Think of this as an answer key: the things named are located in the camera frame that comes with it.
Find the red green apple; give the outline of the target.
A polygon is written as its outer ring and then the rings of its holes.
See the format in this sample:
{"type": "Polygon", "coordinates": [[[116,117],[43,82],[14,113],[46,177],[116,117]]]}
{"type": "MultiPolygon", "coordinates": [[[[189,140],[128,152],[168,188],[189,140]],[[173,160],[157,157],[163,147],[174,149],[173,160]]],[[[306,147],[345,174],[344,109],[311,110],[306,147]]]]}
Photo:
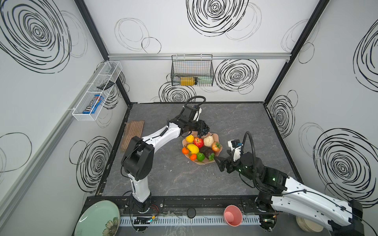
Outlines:
{"type": "Polygon", "coordinates": [[[219,152],[222,149],[222,145],[219,142],[214,142],[211,149],[213,152],[219,152]]]}

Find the dark brown mangosteen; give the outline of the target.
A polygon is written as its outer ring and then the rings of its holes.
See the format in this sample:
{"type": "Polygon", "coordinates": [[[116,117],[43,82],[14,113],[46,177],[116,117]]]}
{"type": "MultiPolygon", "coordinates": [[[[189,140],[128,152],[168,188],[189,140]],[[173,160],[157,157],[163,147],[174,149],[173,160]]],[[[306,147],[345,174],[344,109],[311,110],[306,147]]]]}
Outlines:
{"type": "Polygon", "coordinates": [[[205,151],[204,155],[205,155],[205,157],[206,157],[209,161],[213,161],[213,160],[214,160],[215,153],[214,153],[213,150],[208,149],[207,151],[205,151]]]}

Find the dark avocado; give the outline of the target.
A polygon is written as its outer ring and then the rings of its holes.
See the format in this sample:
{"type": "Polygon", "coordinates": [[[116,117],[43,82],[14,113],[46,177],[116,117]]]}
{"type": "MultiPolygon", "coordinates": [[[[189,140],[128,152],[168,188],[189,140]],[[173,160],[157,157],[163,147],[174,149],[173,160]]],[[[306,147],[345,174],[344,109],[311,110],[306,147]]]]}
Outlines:
{"type": "Polygon", "coordinates": [[[199,149],[199,152],[205,154],[208,150],[212,150],[211,147],[203,146],[199,149]]]}

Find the dark grape bunch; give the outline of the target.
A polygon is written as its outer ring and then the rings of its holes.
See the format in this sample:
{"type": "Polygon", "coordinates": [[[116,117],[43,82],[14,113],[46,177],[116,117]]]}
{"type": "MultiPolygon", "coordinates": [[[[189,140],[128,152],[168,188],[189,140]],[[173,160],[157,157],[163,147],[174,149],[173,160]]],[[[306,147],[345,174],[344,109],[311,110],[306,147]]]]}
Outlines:
{"type": "Polygon", "coordinates": [[[199,138],[202,138],[203,136],[207,135],[210,131],[209,126],[205,123],[203,120],[198,121],[198,127],[197,127],[197,136],[199,138]]]}

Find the green lime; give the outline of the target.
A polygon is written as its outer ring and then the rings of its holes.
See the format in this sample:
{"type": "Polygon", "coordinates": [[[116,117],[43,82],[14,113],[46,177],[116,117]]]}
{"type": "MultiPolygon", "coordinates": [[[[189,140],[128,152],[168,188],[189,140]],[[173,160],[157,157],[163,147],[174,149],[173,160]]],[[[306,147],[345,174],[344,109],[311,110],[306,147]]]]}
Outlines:
{"type": "Polygon", "coordinates": [[[196,155],[196,159],[197,159],[197,161],[202,162],[205,158],[206,158],[206,157],[205,157],[205,154],[204,154],[204,153],[199,152],[199,153],[197,153],[197,155],[196,155]]]}

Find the beige pale fruit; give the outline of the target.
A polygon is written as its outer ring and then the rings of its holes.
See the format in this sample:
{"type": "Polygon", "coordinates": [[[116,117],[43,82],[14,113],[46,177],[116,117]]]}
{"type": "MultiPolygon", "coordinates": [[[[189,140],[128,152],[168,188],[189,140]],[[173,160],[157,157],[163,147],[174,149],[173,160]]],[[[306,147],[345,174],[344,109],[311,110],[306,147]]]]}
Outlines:
{"type": "Polygon", "coordinates": [[[203,139],[204,141],[204,145],[206,147],[212,147],[212,144],[214,143],[214,138],[213,138],[213,134],[207,136],[206,138],[203,139]]]}

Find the red crinkled fruit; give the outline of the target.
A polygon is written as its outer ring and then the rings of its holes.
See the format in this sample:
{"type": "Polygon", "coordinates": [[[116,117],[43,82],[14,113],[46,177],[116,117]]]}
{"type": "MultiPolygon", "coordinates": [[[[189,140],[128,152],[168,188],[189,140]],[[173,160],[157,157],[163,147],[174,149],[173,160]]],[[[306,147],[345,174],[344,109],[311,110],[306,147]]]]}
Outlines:
{"type": "Polygon", "coordinates": [[[204,141],[202,138],[199,138],[199,137],[195,137],[194,138],[194,144],[198,147],[198,148],[202,148],[204,146],[204,141]]]}

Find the orange tangerine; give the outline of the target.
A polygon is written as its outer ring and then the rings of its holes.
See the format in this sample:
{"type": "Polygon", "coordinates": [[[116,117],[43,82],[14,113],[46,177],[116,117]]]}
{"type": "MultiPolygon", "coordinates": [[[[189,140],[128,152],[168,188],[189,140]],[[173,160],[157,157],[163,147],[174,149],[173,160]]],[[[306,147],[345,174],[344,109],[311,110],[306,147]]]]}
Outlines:
{"type": "Polygon", "coordinates": [[[189,151],[186,147],[183,147],[183,148],[182,148],[182,153],[183,153],[184,155],[187,155],[187,154],[190,153],[190,151],[189,151]]]}
{"type": "Polygon", "coordinates": [[[197,160],[197,154],[192,154],[192,155],[190,156],[190,160],[191,160],[191,161],[196,161],[196,160],[197,160]]]}

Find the yellow lemon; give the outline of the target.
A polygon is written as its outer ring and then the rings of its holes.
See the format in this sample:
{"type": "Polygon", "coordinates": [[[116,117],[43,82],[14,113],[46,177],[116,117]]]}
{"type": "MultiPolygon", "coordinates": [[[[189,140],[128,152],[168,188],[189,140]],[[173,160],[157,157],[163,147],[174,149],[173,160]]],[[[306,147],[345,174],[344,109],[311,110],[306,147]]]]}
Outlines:
{"type": "Polygon", "coordinates": [[[188,145],[186,146],[186,148],[187,148],[188,151],[189,151],[189,155],[193,155],[193,154],[197,155],[197,154],[200,152],[199,147],[196,146],[195,144],[188,144],[188,145]]]}

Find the small yellow fruit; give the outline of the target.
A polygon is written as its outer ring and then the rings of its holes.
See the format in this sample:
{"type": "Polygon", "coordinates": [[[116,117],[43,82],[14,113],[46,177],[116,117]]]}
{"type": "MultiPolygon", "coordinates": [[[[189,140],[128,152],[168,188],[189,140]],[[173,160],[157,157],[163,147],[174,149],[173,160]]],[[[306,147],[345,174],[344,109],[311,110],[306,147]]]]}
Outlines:
{"type": "Polygon", "coordinates": [[[187,137],[185,138],[185,140],[186,140],[186,142],[187,142],[188,144],[191,144],[191,143],[194,142],[195,137],[194,137],[193,135],[189,135],[189,136],[187,136],[187,137]]]}

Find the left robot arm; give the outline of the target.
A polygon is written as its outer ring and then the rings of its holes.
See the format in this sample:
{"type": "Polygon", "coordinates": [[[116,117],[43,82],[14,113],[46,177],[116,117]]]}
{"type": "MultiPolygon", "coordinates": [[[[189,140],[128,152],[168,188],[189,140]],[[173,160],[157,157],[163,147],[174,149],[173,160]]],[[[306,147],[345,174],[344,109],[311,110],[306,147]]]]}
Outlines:
{"type": "Polygon", "coordinates": [[[199,115],[202,109],[200,104],[185,104],[175,118],[167,120],[166,125],[156,132],[144,136],[132,137],[125,155],[121,161],[122,167],[131,181],[131,202],[140,213],[145,213],[150,208],[151,191],[148,184],[148,175],[152,169],[154,155],[168,142],[193,131],[200,135],[209,132],[208,125],[199,115]]]}

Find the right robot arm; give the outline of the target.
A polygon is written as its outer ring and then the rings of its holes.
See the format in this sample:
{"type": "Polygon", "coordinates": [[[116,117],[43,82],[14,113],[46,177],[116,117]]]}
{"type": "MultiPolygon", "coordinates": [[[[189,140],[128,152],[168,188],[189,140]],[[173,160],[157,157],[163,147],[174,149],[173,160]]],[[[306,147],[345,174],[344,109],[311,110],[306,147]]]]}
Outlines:
{"type": "Polygon", "coordinates": [[[257,207],[264,212],[280,211],[308,219],[333,232],[336,236],[363,236],[363,207],[355,201],[327,196],[305,186],[289,175],[265,166],[261,159],[244,153],[233,157],[215,157],[220,171],[238,172],[259,190],[257,207]]]}

